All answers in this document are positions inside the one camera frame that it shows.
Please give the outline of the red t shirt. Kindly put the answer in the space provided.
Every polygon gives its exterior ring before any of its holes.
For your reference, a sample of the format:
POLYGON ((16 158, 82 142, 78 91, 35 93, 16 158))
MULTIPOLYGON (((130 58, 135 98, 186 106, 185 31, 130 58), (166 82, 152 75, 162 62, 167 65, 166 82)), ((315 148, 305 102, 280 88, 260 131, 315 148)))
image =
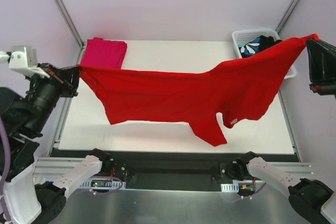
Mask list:
POLYGON ((227 140, 225 127, 257 121, 269 109, 287 72, 318 35, 293 37, 248 58, 223 61, 203 73, 107 69, 82 65, 81 78, 101 101, 110 124, 186 122, 212 146, 227 140))

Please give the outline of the white plastic laundry basket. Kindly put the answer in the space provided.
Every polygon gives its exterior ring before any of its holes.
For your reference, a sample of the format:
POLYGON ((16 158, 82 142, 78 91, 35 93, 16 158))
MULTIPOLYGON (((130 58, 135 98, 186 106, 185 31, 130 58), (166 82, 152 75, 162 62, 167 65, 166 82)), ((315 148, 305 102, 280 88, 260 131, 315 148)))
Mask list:
POLYGON ((270 28, 238 30, 232 33, 235 53, 239 59, 247 59, 269 48, 276 47, 277 54, 287 55, 295 49, 291 41, 283 41, 278 33, 270 28))

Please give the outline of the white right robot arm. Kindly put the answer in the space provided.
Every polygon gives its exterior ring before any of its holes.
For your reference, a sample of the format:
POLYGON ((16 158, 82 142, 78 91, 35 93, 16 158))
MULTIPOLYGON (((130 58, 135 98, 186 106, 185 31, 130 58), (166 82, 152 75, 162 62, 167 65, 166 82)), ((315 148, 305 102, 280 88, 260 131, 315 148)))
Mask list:
MULTIPOLYGON (((309 56, 309 88, 318 95, 335 95, 335 46, 310 38, 306 41, 309 56)), ((247 152, 225 169, 234 180, 256 177, 287 197, 295 212, 310 223, 335 223, 335 191, 319 180, 289 174, 247 152)))

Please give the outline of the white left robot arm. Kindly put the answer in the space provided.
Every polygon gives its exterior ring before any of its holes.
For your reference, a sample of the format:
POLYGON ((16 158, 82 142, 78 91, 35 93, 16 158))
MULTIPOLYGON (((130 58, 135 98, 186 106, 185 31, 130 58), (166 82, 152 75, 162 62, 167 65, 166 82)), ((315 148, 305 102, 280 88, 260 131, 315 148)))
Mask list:
POLYGON ((49 223, 69 196, 94 175, 111 174, 111 157, 97 148, 54 182, 35 184, 34 153, 42 130, 60 98, 76 97, 81 67, 37 66, 21 97, 1 88, 1 223, 49 223))

